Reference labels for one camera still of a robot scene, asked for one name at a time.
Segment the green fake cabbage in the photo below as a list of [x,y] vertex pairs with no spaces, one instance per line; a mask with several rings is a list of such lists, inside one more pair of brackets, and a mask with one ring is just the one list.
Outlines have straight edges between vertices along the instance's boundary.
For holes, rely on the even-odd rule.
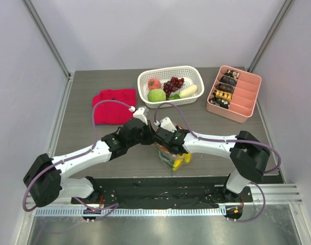
[[162,89],[152,89],[148,93],[148,101],[152,103],[166,101],[166,93]]

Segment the yellow fake banana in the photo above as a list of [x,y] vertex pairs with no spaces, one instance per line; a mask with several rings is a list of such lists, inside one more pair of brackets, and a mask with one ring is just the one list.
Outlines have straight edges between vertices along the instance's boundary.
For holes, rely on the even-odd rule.
[[183,155],[176,155],[175,159],[173,161],[172,170],[176,171],[179,168],[181,168],[185,164],[189,164],[192,160],[192,154],[191,153],[184,153]]

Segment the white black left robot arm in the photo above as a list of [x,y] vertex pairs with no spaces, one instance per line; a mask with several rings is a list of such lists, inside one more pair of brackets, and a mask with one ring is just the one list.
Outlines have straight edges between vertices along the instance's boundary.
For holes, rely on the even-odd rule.
[[61,197],[79,197],[94,204],[100,199],[101,192],[93,186],[91,179],[70,177],[95,164],[121,157],[135,145],[153,144],[154,134],[149,121],[132,118],[115,132],[81,150],[53,158],[41,154],[23,178],[27,188],[24,199],[31,197],[35,207],[45,207]]

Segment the pink fake peach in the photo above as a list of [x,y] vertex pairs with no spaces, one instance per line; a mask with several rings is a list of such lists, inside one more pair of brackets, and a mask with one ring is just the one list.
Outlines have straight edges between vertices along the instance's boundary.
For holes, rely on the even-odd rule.
[[148,88],[150,90],[153,90],[153,89],[160,89],[161,88],[161,82],[159,79],[157,78],[151,78],[149,79],[148,81]]

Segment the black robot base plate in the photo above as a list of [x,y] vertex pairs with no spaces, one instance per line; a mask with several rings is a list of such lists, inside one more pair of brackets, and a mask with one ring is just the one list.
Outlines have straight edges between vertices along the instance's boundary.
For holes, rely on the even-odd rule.
[[220,204],[251,203],[248,186],[229,194],[225,177],[86,178],[87,189],[71,195],[85,204],[118,203],[120,209],[205,209]]

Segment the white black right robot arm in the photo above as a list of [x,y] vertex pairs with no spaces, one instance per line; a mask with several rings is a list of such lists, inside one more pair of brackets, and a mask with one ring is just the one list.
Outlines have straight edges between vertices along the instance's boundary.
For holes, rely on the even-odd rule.
[[153,140],[173,154],[200,153],[231,160],[235,171],[228,175],[216,202],[233,202],[248,184],[262,182],[270,158],[269,149],[247,131],[240,131],[238,135],[213,136],[160,127],[153,134]]

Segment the white fake radish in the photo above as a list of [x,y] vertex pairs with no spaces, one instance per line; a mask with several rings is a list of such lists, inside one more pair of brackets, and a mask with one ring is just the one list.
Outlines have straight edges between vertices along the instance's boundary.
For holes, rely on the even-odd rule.
[[181,90],[178,94],[170,95],[169,100],[185,99],[191,97],[194,93],[196,93],[197,89],[197,85],[190,85],[185,89]]

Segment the clear zip top bag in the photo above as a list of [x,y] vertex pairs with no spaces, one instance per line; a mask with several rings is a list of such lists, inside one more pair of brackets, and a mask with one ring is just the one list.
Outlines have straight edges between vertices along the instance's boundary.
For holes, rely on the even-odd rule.
[[185,164],[188,164],[192,160],[192,153],[172,154],[165,147],[154,143],[155,149],[158,152],[160,159],[173,171],[178,170]]

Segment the purple fake grape bunch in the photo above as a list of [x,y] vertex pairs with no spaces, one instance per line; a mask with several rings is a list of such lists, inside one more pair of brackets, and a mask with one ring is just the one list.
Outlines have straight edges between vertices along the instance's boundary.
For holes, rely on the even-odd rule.
[[170,95],[178,94],[183,84],[184,78],[178,77],[172,77],[169,81],[164,83],[163,90],[166,93],[166,100],[169,100]]

